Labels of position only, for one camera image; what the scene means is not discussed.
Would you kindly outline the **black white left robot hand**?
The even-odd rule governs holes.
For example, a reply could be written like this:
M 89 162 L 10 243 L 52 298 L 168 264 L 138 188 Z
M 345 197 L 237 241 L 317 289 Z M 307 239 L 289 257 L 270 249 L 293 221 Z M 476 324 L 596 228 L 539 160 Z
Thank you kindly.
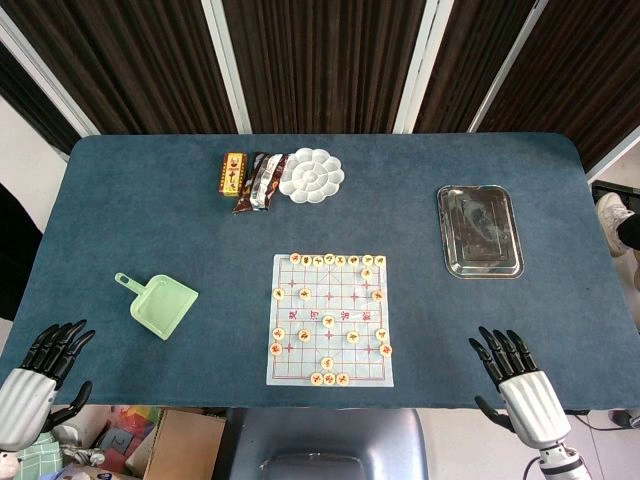
M 95 335 L 85 326 L 82 319 L 47 327 L 0 385 L 0 452 L 30 447 L 41 434 L 75 417 L 85 406 L 93 388 L 89 380 L 67 407 L 52 410 L 78 355 Z

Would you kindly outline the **green checked cloth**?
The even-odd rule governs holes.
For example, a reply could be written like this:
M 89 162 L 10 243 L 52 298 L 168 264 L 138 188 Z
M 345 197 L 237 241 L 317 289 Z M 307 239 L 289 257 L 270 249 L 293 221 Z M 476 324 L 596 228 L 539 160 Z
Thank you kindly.
M 60 444 L 52 432 L 41 433 L 17 457 L 20 466 L 14 480 L 53 480 L 63 468 Z

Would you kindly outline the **blue tile with numeral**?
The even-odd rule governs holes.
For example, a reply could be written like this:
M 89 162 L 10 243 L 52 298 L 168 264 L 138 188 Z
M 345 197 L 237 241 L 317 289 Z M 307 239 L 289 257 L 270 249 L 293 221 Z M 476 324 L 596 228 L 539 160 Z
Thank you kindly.
M 113 449 L 121 455 L 125 455 L 134 436 L 120 428 L 109 428 L 98 442 L 98 447 L 102 450 Z

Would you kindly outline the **colourful toy blocks box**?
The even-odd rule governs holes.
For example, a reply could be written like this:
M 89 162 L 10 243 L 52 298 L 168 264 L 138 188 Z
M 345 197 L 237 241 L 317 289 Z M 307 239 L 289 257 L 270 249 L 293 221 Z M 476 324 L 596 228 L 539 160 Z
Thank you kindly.
M 144 439 L 156 426 L 161 409 L 148 405 L 113 405 L 110 409 L 110 425 Z

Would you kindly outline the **black garment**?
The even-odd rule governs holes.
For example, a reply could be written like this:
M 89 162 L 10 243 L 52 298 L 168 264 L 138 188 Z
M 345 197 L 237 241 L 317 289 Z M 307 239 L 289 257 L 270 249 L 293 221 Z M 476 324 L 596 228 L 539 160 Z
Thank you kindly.
M 0 183 L 0 318 L 15 319 L 41 239 L 27 211 Z

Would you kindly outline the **brown cardboard box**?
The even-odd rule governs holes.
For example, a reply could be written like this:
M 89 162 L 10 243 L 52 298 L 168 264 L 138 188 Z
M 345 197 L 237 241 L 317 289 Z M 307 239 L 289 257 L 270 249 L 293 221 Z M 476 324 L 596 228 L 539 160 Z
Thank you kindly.
M 168 409 L 125 461 L 143 480 L 211 480 L 224 418 Z

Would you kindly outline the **rectangular metal tray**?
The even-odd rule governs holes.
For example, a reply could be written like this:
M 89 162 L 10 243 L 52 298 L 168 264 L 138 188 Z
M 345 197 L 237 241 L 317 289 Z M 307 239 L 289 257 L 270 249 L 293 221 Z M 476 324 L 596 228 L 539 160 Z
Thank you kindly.
M 524 270 L 511 198 L 499 185 L 437 192 L 445 265 L 460 279 L 515 279 Z

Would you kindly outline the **black trouser leg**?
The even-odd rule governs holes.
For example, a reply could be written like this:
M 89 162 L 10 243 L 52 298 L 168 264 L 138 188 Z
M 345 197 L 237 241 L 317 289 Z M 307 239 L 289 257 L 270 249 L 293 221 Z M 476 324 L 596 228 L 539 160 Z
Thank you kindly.
M 616 228 L 616 234 L 622 245 L 640 251 L 640 214 L 633 213 Z

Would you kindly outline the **white sneaker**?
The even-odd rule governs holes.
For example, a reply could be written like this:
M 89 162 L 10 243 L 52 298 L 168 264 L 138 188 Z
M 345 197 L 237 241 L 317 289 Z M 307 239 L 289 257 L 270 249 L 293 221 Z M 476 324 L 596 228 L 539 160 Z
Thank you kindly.
M 617 229 L 634 213 L 624 205 L 620 196 L 614 192 L 606 193 L 596 202 L 596 213 L 611 256 L 616 258 L 624 255 L 629 247 L 620 240 Z

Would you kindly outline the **blue table cloth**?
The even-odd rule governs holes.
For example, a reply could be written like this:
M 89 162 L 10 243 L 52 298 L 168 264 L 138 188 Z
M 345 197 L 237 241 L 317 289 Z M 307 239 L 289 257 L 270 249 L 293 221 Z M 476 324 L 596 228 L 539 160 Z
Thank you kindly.
M 346 177 L 325 201 L 276 196 L 234 215 L 217 191 L 231 151 L 322 148 Z M 437 190 L 496 184 L 524 258 L 512 280 L 466 280 L 444 263 Z M 394 385 L 266 383 L 273 258 L 387 259 Z M 130 314 L 164 274 L 199 293 L 166 340 Z M 640 407 L 640 335 L 578 152 L 553 133 L 92 136 L 71 154 L 8 341 L 0 383 L 35 337 L 84 319 L 94 338 L 57 400 L 93 383 L 98 404 L 470 408 L 498 398 L 469 345 L 479 326 L 528 344 L 567 409 Z

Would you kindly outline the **grey blue chair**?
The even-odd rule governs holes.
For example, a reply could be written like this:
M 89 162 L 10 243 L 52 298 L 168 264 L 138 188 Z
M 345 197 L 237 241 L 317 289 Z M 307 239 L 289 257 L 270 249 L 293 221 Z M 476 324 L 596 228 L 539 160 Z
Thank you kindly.
M 235 408 L 211 480 L 429 480 L 414 409 Z

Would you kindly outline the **translucent xiangqi board sheet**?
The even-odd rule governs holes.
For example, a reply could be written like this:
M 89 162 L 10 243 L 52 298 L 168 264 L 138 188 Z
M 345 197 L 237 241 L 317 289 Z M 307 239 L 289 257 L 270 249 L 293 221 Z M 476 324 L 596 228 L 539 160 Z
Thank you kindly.
M 350 382 L 348 386 L 320 385 L 319 387 L 361 387 L 391 388 L 394 385 L 392 355 L 389 358 L 379 353 L 379 346 L 391 343 L 390 317 L 388 307 L 387 259 L 386 265 L 378 267 L 374 264 L 340 268 L 327 265 L 320 267 L 313 264 L 305 267 L 290 262 L 290 254 L 277 254 L 273 258 L 271 281 L 271 306 L 269 314 L 269 341 L 266 367 L 266 383 L 269 386 L 311 387 L 310 375 L 313 372 L 346 373 Z M 364 280 L 361 271 L 371 268 L 373 277 Z M 282 300 L 272 296 L 275 288 L 283 288 L 286 292 Z M 309 288 L 312 296 L 309 300 L 301 300 L 299 291 Z M 372 293 L 381 289 L 386 299 L 376 302 Z M 327 329 L 322 323 L 326 315 L 335 318 L 335 325 Z M 276 341 L 272 331 L 276 327 L 285 330 L 285 337 Z M 387 342 L 380 342 L 375 337 L 377 329 L 384 328 L 389 333 Z M 311 340 L 303 343 L 298 338 L 301 329 L 309 329 Z M 349 331 L 357 331 L 360 335 L 356 344 L 346 339 Z M 278 342 L 283 351 L 274 356 L 269 347 Z M 332 357 L 334 366 L 325 370 L 321 366 L 323 357 Z

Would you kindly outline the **dark brown partition panel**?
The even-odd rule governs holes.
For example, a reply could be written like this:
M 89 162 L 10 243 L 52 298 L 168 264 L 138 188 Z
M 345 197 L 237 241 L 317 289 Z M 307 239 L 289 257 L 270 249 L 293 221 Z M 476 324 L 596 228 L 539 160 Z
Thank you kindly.
M 425 0 L 393 132 L 475 132 L 548 0 Z
M 0 0 L 0 46 L 39 132 L 252 131 L 223 0 Z
M 240 134 L 414 131 L 455 0 L 201 0 Z
M 640 126 L 640 0 L 548 0 L 479 125 L 553 132 L 590 170 Z
M 52 147 L 69 155 L 81 139 L 62 113 L 0 42 L 0 97 Z

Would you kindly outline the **yellow red printed box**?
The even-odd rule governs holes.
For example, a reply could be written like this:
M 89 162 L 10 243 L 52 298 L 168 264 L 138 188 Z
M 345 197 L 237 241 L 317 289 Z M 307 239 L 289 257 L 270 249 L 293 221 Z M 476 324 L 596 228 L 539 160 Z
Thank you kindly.
M 248 168 L 248 155 L 228 152 L 221 164 L 218 192 L 225 197 L 238 197 L 244 186 Z

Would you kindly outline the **white flower-shaped paint palette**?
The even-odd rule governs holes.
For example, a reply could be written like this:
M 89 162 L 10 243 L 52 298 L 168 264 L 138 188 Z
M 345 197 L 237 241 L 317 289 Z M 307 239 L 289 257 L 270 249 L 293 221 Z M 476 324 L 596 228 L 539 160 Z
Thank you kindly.
M 335 195 L 344 179 L 337 157 L 324 149 L 300 148 L 287 157 L 279 192 L 297 204 L 317 204 Z

